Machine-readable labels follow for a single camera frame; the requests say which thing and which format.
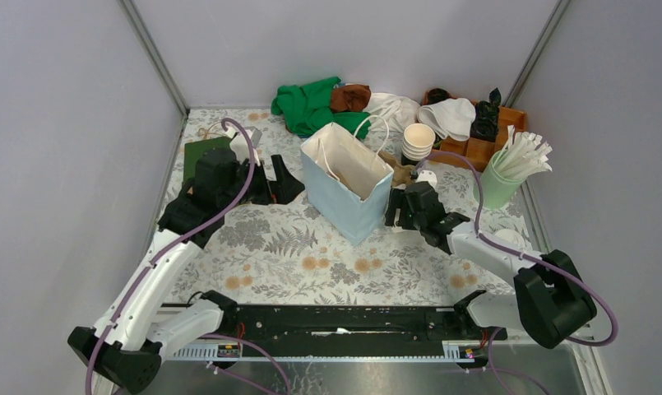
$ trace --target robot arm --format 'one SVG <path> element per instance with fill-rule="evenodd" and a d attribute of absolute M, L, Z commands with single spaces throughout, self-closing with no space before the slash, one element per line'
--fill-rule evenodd
<path fill-rule="evenodd" d="M 215 296 L 202 298 L 167 321 L 152 324 L 178 275 L 224 225 L 224 218 L 173 247 L 157 262 L 152 264 L 151 260 L 165 246 L 208 222 L 234 200 L 249 167 L 248 158 L 236 153 L 236 142 L 235 137 L 230 149 L 208 151 L 197 162 L 195 178 L 186 180 L 178 197 L 165 208 L 146 256 L 118 298 L 93 327 L 76 327 L 69 336 L 70 347 L 87 364 L 99 341 L 97 334 L 111 327 L 100 348 L 95 371 L 129 393 L 139 393 L 146 388 L 166 356 L 205 333 L 227 326 L 228 302 Z M 242 202 L 287 204 L 304 190 L 303 184 L 289 173 L 281 156 L 272 156 L 271 160 L 276 181 L 267 180 L 263 166 L 257 165 Z M 112 322 L 115 309 L 131 288 L 134 292 L 127 305 Z"/>
<path fill-rule="evenodd" d="M 486 244 L 475 233 L 467 216 L 446 213 L 434 188 L 427 182 L 391 191 L 385 225 L 419 230 L 428 244 L 479 264 L 515 289 L 514 295 L 481 291 L 468 298 L 466 310 L 478 327 L 524 330 L 541 346 L 554 348 L 597 314 L 594 301 L 579 286 L 545 267 Z M 497 244 L 519 250 L 506 240 L 482 233 Z M 521 252 L 580 278 L 571 259 L 561 251 Z"/>

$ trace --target white paper cup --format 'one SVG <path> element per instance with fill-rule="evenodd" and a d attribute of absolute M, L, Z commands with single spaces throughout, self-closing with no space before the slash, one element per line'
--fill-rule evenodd
<path fill-rule="evenodd" d="M 422 151 L 435 143 L 435 131 L 428 125 L 413 123 L 403 132 L 403 144 L 408 148 Z"/>
<path fill-rule="evenodd" d="M 401 152 L 401 154 L 403 154 L 403 156 L 405 156 L 406 158 L 408 158 L 410 160 L 421 160 L 423 158 L 426 158 L 428 155 L 430 155 L 430 151 L 431 150 L 427 150 L 426 152 L 413 154 L 413 153 L 410 153 L 410 152 L 407 152 L 407 151 L 403 150 Z"/>
<path fill-rule="evenodd" d="M 424 158 L 425 156 L 429 155 L 429 153 L 432 151 L 432 146 L 429 146 L 425 149 L 414 149 L 410 148 L 409 146 L 404 145 L 401 148 L 401 151 L 405 154 L 408 154 L 410 156 L 416 157 L 420 156 L 421 158 Z"/>

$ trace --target brown cloth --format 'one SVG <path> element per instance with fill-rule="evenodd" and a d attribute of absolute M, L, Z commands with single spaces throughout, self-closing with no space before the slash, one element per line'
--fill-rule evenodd
<path fill-rule="evenodd" d="M 342 113 L 352 111 L 361 112 L 369 104 L 369 96 L 372 91 L 367 85 L 346 85 L 335 88 L 331 93 L 331 111 Z"/>

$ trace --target wooden box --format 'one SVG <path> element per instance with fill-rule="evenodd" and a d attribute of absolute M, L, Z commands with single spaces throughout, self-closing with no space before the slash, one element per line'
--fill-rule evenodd
<path fill-rule="evenodd" d="M 500 151 L 502 146 L 507 142 L 507 126 L 509 125 L 515 125 L 515 133 L 526 131 L 526 112 L 520 111 L 519 109 L 510 109 L 508 107 L 500 106 L 500 114 L 498 116 L 499 130 L 495 142 L 486 142 L 485 140 L 479 140 L 478 138 L 470 138 L 465 142 L 458 142 L 451 137 L 447 137 L 445 140 L 442 140 L 439 150 L 433 150 L 433 153 L 449 151 L 466 156 L 476 170 L 484 171 L 493 154 Z M 465 169 L 468 169 L 469 167 L 463 160 L 455 158 L 454 156 L 436 156 L 431 160 L 456 167 L 463 167 Z"/>

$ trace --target paper bag handle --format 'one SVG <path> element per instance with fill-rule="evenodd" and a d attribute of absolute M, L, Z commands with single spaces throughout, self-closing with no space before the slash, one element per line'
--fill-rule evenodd
<path fill-rule="evenodd" d="M 384 118 L 380 117 L 379 115 L 369 115 L 367 118 L 364 119 L 364 121 L 360 122 L 359 125 L 357 125 L 357 128 L 354 130 L 353 137 L 357 137 L 357 133 L 359 132 L 359 129 L 362 127 L 362 125 L 364 125 L 365 122 L 367 122 L 369 119 L 372 119 L 372 118 L 381 119 L 382 121 L 384 121 L 384 126 L 387 127 L 387 136 L 384 137 L 384 142 L 382 143 L 382 146 L 380 146 L 379 149 L 377 150 L 377 152 L 374 153 L 375 156 L 379 156 L 379 151 L 381 151 L 384 148 L 384 146 L 387 144 L 387 142 L 389 141 L 389 132 L 390 132 L 389 123 Z"/>
<path fill-rule="evenodd" d="M 319 148 L 321 148 L 323 163 L 326 164 L 326 169 L 328 169 L 328 173 L 331 173 L 331 175 L 333 176 L 334 179 L 336 179 L 336 181 L 340 181 L 340 177 L 338 177 L 336 173 L 333 173 L 333 170 L 331 170 L 331 167 L 328 165 L 328 159 L 326 158 L 326 148 L 323 147 L 323 142 L 321 141 L 320 138 L 318 139 L 318 145 Z"/>

